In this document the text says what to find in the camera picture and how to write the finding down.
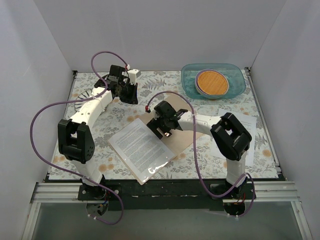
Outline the brown cardboard folder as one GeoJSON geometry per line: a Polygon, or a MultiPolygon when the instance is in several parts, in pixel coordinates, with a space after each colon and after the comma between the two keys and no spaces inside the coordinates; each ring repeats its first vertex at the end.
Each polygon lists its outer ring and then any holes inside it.
{"type": "Polygon", "coordinates": [[[108,140],[140,185],[193,143],[193,132],[178,123],[190,112],[181,99],[168,97],[108,140]]]}

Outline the metal folder clip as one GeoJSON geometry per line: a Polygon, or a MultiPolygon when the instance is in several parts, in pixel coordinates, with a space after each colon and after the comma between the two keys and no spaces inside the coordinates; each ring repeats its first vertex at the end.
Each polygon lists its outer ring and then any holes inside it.
{"type": "Polygon", "coordinates": [[[171,132],[165,132],[164,135],[165,135],[166,137],[170,137],[170,136],[172,135],[172,133],[171,133],[171,132]]]}

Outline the printed paper sheet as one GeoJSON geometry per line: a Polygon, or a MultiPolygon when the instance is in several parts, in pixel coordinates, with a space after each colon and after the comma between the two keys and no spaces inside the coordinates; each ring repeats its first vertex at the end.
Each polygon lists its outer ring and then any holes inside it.
{"type": "Polygon", "coordinates": [[[236,116],[236,118],[241,122],[241,124],[245,127],[245,129],[250,133],[252,140],[249,145],[249,150],[247,151],[247,155],[245,158],[246,166],[252,167],[254,165],[254,153],[255,153],[255,136],[256,136],[256,123],[257,118],[249,115],[245,115],[242,113],[238,113],[231,110],[226,110],[223,108],[218,109],[218,116],[222,116],[225,113],[232,113],[236,116]]]}
{"type": "Polygon", "coordinates": [[[176,156],[139,118],[114,134],[108,143],[140,185],[176,156]]]}

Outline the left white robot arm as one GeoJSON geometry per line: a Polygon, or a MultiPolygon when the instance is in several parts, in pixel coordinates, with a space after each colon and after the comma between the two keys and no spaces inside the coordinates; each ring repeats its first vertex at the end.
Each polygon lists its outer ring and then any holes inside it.
{"type": "Polygon", "coordinates": [[[104,176],[92,160],[95,143],[91,128],[114,98],[119,98],[123,103],[138,104],[136,80],[140,75],[138,69],[130,69],[125,74],[125,68],[111,65],[109,73],[102,77],[104,81],[99,79],[89,95],[90,98],[99,97],[85,102],[68,120],[62,119],[57,125],[59,153],[75,165],[82,175],[85,192],[95,200],[103,199],[107,191],[101,184],[104,176]]]}

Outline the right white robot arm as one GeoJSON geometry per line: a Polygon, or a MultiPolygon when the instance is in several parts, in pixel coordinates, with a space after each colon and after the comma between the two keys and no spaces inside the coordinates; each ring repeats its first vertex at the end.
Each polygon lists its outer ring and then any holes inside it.
{"type": "Polygon", "coordinates": [[[165,100],[154,107],[152,114],[153,117],[146,125],[159,139],[163,136],[170,137],[171,130],[193,131],[195,168],[200,183],[208,195],[216,199],[226,196],[237,199],[243,195],[244,185],[248,179],[245,173],[246,155],[252,136],[235,115],[227,112],[222,116],[208,116],[195,114],[194,110],[183,108],[175,110],[165,100]],[[212,193],[201,177],[196,153],[196,133],[213,137],[220,153],[226,158],[227,176],[224,193],[212,193]]]}

